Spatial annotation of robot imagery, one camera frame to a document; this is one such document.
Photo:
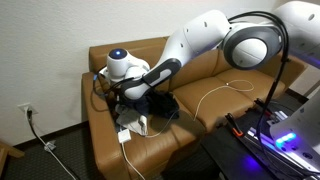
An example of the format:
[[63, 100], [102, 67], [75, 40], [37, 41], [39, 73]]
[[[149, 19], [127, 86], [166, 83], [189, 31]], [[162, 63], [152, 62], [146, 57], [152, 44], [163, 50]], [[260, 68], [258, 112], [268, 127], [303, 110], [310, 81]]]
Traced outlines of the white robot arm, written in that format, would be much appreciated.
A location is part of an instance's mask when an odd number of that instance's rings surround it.
[[319, 5], [292, 1], [271, 13], [248, 14], [268, 21], [242, 22], [241, 15], [227, 18], [218, 10], [194, 18], [168, 38], [154, 67], [125, 49], [111, 50], [101, 74], [121, 89], [120, 103], [115, 107], [118, 121], [145, 135], [151, 107], [147, 94], [190, 61], [217, 48], [230, 66], [242, 71], [252, 71], [276, 55], [281, 56], [282, 64], [293, 55], [313, 66], [319, 65]]

